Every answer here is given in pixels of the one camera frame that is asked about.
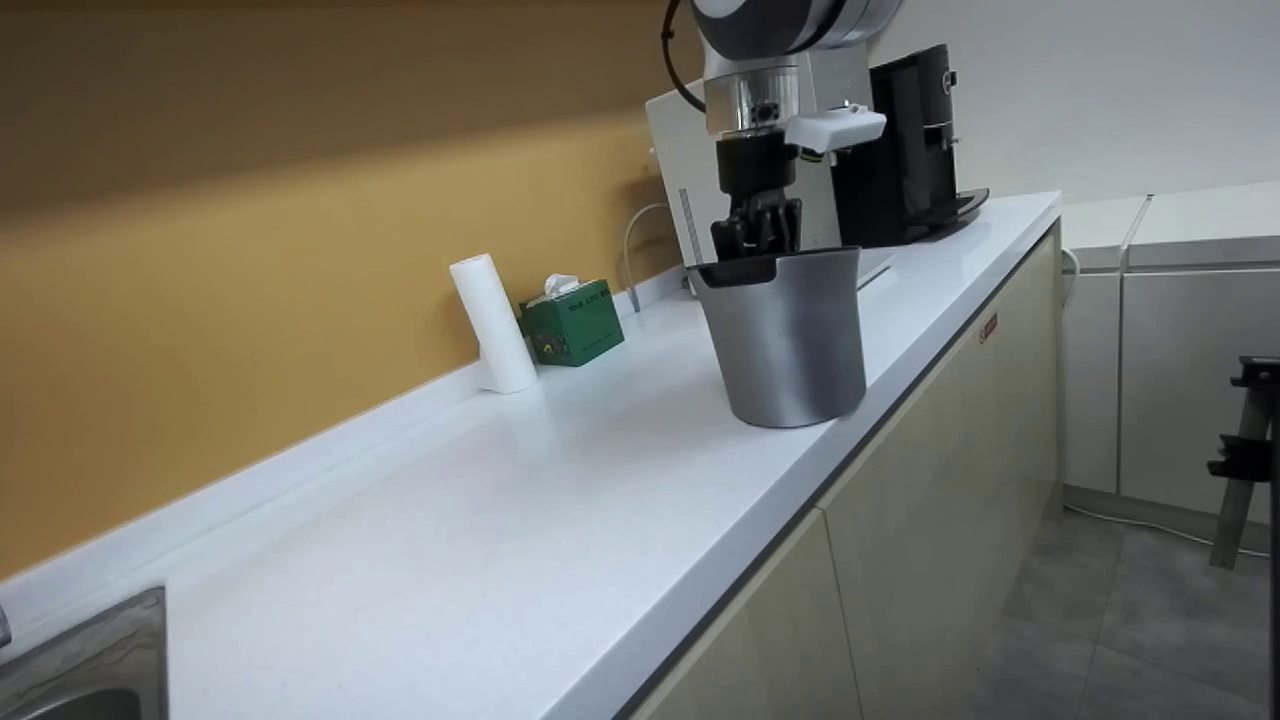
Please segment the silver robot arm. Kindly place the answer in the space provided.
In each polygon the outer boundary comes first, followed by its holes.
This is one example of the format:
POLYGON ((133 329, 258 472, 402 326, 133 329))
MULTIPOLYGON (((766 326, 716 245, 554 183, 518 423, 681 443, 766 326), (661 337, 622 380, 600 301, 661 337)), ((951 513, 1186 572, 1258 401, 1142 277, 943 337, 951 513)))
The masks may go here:
POLYGON ((825 91, 869 76, 869 44, 905 0, 669 0, 661 50, 672 50, 675 10, 691 4, 702 50, 702 91, 675 66, 669 83, 702 115, 716 183, 726 213, 708 223, 716 264, 791 256, 804 204, 791 198, 801 161, 830 161, 882 138, 889 115, 862 91, 825 91))

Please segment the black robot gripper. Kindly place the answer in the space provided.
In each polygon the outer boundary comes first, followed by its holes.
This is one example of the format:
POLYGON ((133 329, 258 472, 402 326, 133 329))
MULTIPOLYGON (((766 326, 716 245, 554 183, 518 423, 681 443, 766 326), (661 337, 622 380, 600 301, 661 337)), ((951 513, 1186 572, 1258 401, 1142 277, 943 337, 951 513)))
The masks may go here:
POLYGON ((744 221, 760 221, 760 248, 787 256, 801 248, 801 204, 783 198, 797 179, 797 151, 777 128, 736 131, 716 140, 719 192, 726 198, 726 216, 711 223, 711 245, 719 261, 738 261, 753 251, 753 234, 744 221))

